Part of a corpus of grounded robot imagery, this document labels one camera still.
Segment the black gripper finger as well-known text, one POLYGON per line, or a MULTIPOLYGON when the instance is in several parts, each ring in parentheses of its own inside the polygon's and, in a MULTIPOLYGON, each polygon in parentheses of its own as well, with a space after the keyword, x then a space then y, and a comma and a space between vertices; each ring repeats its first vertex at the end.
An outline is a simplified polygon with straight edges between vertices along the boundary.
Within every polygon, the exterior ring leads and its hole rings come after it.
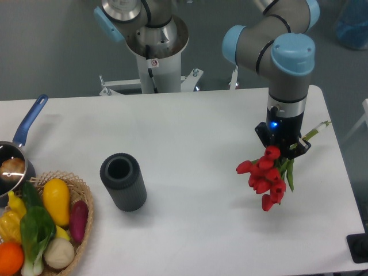
POLYGON ((289 160, 305 154, 311 147, 306 136, 288 136, 283 139, 283 157, 289 160))
POLYGON ((255 132, 265 148, 267 148, 270 145, 276 145, 275 136, 268 129, 267 124, 265 122, 260 122, 255 127, 255 132))

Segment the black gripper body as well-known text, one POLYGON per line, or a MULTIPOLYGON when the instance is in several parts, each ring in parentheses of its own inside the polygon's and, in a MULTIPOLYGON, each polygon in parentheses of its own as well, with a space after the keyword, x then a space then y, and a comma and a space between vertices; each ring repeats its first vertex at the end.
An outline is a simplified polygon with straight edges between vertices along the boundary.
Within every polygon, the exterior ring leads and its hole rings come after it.
POLYGON ((277 146, 283 148, 283 139, 288 136, 301 136, 303 117, 304 112, 295 117, 280 117, 277 115, 276 107, 267 110, 265 123, 274 134, 277 146))

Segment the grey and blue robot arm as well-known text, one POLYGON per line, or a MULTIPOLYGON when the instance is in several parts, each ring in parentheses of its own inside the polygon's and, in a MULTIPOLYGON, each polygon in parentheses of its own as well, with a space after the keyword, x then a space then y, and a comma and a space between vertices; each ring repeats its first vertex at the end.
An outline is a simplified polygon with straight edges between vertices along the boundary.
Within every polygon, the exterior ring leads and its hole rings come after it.
MULTIPOLYGON (((319 19, 316 1, 257 1, 263 19, 252 27, 233 26, 222 42, 232 64, 269 81, 266 121, 256 127, 264 146, 276 145, 284 158, 310 149, 301 136, 315 44, 306 35, 319 19)), ((113 40, 124 41, 136 56, 143 93, 183 90, 181 53, 189 40, 185 23, 170 1, 102 1, 95 20, 113 40)))

